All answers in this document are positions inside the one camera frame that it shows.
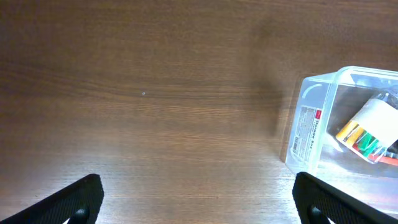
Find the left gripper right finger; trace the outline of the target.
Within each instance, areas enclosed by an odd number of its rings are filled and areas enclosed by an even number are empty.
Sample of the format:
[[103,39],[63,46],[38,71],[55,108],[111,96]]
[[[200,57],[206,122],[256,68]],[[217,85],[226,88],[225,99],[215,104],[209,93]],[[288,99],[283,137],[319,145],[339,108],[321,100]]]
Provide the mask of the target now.
[[295,206],[306,224],[397,224],[393,218],[362,203],[307,172],[296,175]]

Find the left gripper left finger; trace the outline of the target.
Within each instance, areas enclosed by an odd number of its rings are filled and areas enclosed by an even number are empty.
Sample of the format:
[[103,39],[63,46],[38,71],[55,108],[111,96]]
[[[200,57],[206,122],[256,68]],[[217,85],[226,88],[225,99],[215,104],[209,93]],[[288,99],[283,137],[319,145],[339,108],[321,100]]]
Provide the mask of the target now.
[[100,176],[89,174],[1,223],[95,224],[103,198]]

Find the clear plastic storage container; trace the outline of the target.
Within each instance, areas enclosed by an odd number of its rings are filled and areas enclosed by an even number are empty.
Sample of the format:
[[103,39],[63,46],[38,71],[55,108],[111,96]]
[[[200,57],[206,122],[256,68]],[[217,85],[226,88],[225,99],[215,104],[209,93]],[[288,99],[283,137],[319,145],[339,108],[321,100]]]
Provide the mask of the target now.
[[336,139],[375,94],[397,93],[397,73],[349,66],[303,80],[285,163],[390,215],[397,213],[397,166],[360,158]]

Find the clear box of bits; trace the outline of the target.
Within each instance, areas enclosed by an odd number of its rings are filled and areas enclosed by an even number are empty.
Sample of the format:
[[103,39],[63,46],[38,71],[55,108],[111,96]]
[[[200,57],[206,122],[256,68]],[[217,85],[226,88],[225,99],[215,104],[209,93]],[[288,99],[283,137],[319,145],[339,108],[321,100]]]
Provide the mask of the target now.
[[373,95],[336,139],[365,161],[378,163],[369,156],[391,152],[388,149],[397,142],[397,93],[382,91]]

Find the orange socket bit holder strip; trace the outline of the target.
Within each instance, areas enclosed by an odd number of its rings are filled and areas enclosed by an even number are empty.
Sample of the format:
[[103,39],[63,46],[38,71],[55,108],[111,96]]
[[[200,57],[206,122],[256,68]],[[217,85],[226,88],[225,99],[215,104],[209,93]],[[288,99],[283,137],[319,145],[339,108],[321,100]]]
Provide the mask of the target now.
[[397,153],[386,152],[384,155],[370,155],[369,160],[397,166]]

